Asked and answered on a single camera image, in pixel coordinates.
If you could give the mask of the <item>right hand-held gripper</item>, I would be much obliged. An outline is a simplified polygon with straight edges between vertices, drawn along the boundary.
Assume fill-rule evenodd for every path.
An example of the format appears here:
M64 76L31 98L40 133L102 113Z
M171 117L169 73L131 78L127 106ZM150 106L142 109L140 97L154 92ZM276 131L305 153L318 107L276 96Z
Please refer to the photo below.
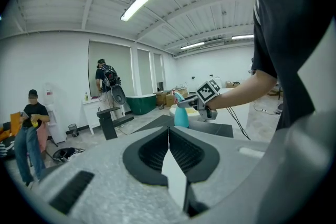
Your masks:
M207 103L219 96L220 87L215 80L204 82L196 90L196 95L186 97L183 101L179 102L177 106L179 108L194 108L197 107L201 118L205 120L215 120L217 117L217 111L211 110Z

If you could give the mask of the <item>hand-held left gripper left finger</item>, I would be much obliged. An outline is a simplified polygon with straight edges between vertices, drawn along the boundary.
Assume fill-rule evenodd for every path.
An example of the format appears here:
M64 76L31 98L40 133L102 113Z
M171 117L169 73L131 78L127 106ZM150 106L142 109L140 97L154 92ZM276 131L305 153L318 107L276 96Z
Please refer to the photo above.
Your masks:
M167 187L149 186L130 175L122 160L124 150L147 137L145 130L104 141L61 165L39 183L39 196L50 202L79 171L94 177L69 217L80 223L180 223L188 216Z

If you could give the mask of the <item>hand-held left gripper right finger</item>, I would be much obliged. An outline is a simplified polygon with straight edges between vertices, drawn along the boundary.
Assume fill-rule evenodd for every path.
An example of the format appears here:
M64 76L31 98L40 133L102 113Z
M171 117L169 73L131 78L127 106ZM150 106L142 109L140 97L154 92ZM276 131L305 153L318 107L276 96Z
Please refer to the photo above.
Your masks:
M187 214L228 197L252 172L268 143L169 129L169 194Z

